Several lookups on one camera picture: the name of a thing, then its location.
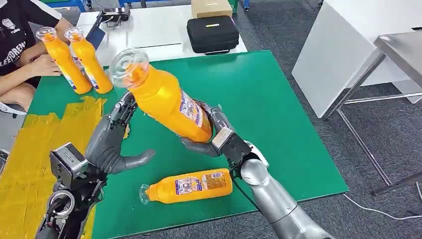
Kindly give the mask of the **person's left hand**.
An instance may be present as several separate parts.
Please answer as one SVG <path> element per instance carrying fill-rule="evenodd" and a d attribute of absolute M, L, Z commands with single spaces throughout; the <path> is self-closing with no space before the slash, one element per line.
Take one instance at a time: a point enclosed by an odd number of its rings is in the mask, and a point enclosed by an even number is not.
<path fill-rule="evenodd" d="M 37 49 L 26 49 L 22 52 L 19 59 L 16 61 L 15 65 L 17 67 L 22 67 L 31 63 L 35 58 L 39 57 L 40 55 L 44 54 L 45 50 L 37 50 Z"/>

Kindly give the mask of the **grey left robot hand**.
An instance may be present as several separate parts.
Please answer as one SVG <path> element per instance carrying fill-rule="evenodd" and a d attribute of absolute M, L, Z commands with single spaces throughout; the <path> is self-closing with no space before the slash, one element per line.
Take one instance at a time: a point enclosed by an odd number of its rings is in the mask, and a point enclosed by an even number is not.
<path fill-rule="evenodd" d="M 85 151 L 90 164 L 105 174 L 117 174 L 147 164 L 155 155 L 148 149 L 136 156 L 122 156 L 121 145 L 126 128 L 137 108 L 133 94 L 127 91 L 112 111 L 97 124 Z"/>

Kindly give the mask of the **person's right hand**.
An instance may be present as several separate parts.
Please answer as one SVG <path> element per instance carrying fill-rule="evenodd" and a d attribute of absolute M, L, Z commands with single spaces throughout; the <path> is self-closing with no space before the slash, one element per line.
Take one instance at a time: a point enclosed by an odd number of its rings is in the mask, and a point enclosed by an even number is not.
<path fill-rule="evenodd" d="M 48 54 L 43 54 L 28 64 L 29 75 L 31 77 L 37 76 L 61 76 L 62 71 Z"/>

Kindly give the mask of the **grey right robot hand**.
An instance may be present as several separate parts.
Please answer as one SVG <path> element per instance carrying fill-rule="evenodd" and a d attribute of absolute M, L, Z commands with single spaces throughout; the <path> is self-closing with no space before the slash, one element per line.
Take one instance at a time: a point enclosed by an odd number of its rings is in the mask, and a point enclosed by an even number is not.
<path fill-rule="evenodd" d="M 220 107 L 210 107 L 206 102 L 195 100 L 195 102 L 204 110 L 208 120 L 211 124 L 211 135 L 215 132 L 218 134 L 223 127 L 228 127 L 230 130 L 235 131 L 227 116 Z M 180 137 L 182 144 L 189 150 L 208 155 L 211 157 L 221 156 L 221 151 L 213 145 L 210 139 L 206 143 L 195 142 L 186 137 Z"/>

